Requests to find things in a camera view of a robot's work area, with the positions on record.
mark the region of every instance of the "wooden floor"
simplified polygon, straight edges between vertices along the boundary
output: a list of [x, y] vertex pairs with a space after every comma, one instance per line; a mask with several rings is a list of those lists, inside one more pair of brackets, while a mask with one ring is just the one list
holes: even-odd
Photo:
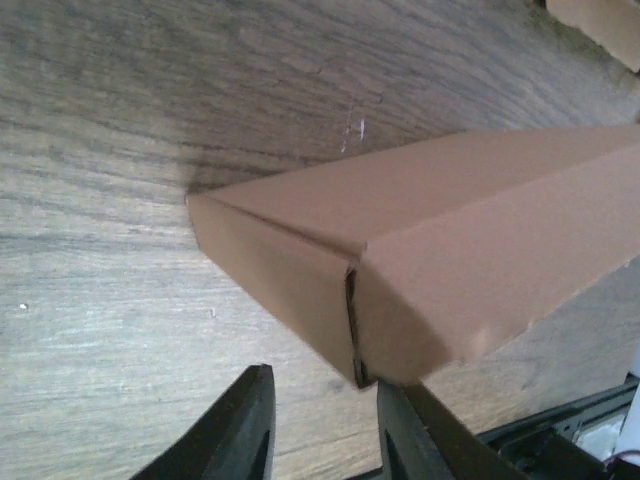
[[[3, 479], [125, 478], [255, 362], [276, 372], [274, 478], [374, 467], [374, 392], [198, 251], [187, 189], [640, 111], [640, 79], [527, 0], [0, 9]], [[610, 281], [590, 301], [637, 320], [640, 263]]]

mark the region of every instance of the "box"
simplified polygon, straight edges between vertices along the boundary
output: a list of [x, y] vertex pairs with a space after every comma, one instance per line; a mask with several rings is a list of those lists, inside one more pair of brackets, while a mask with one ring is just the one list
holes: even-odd
[[634, 72], [640, 71], [640, 1], [546, 0], [549, 12], [577, 27]]
[[187, 204], [201, 249], [344, 377], [413, 383], [640, 253], [640, 126], [461, 133]]

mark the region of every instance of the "wooden surface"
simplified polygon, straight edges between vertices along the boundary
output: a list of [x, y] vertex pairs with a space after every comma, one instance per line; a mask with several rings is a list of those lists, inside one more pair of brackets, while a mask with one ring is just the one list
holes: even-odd
[[[628, 123], [640, 111], [638, 78], [526, 0], [0, 9], [7, 479], [125, 478], [254, 362], [275, 366], [274, 478], [374, 467], [374, 392], [354, 392], [197, 250], [185, 191], [464, 129]], [[618, 315], [606, 340], [626, 352], [640, 335], [639, 272], [633, 263], [558, 315]], [[538, 342], [518, 347], [526, 360], [498, 352], [476, 367], [505, 373], [459, 399], [473, 428], [544, 403], [536, 379], [557, 365]], [[624, 357], [612, 351], [603, 361]]]

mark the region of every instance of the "wood grain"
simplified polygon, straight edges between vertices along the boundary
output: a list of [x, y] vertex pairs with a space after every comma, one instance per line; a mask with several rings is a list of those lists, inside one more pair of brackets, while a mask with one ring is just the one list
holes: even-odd
[[[628, 123], [640, 110], [638, 78], [525, 0], [0, 9], [8, 479], [131, 475], [255, 362], [276, 372], [274, 478], [374, 467], [374, 392], [347, 387], [197, 250], [186, 190], [465, 129]], [[627, 321], [611, 341], [637, 338], [639, 270], [560, 314], [613, 309]], [[486, 391], [440, 393], [475, 428], [548, 406], [522, 379], [555, 366], [521, 348], [529, 363], [493, 357], [507, 373]]]

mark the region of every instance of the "cardboard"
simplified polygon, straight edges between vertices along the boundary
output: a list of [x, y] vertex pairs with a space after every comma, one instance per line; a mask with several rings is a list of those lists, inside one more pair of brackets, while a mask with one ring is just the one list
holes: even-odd
[[201, 249], [342, 375], [412, 383], [640, 253], [640, 126], [461, 133], [187, 203]]
[[640, 71], [638, 0], [546, 0], [549, 12], [577, 27], [634, 72]]

